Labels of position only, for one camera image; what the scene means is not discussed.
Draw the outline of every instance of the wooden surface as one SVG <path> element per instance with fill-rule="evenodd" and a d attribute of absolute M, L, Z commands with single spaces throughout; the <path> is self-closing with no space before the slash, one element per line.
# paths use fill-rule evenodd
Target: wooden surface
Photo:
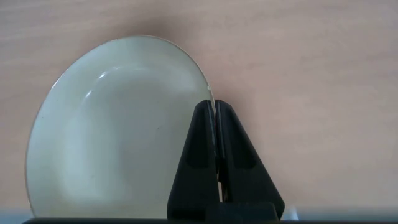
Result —
<path fill-rule="evenodd" d="M 135 34 L 198 62 L 287 205 L 398 207 L 397 12 L 395 0 L 0 0 L 0 208 L 29 207 L 24 155 L 54 81 Z"/>

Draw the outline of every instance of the light wood grain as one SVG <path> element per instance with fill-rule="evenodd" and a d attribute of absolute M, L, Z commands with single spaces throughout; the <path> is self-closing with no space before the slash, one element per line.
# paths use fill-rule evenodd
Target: light wood grain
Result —
<path fill-rule="evenodd" d="M 397 11 L 395 0 L 1 0 L 0 207 L 29 207 L 25 150 L 54 81 L 134 34 L 196 59 L 287 205 L 398 207 Z"/>

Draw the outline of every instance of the plate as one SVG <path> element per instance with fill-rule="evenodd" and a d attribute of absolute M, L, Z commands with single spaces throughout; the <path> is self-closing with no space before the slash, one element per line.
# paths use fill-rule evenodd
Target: plate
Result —
<path fill-rule="evenodd" d="M 202 100 L 213 100 L 206 78 L 166 40 L 112 40 L 82 56 L 48 93 L 30 134 L 34 215 L 165 218 Z"/>

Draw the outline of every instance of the white plate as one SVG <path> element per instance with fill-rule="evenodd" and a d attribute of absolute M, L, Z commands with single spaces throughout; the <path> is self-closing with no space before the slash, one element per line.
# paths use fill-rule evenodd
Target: white plate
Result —
<path fill-rule="evenodd" d="M 54 84 L 30 134 L 35 216 L 165 218 L 193 109 L 212 99 L 198 65 L 166 40 L 88 52 Z"/>

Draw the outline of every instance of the wooden table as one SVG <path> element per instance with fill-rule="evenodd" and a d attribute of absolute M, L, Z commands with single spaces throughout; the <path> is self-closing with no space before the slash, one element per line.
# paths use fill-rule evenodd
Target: wooden table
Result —
<path fill-rule="evenodd" d="M 396 207 L 397 12 L 395 0 L 1 0 L 0 207 L 29 207 L 25 150 L 55 80 L 136 34 L 198 62 L 287 205 Z"/>

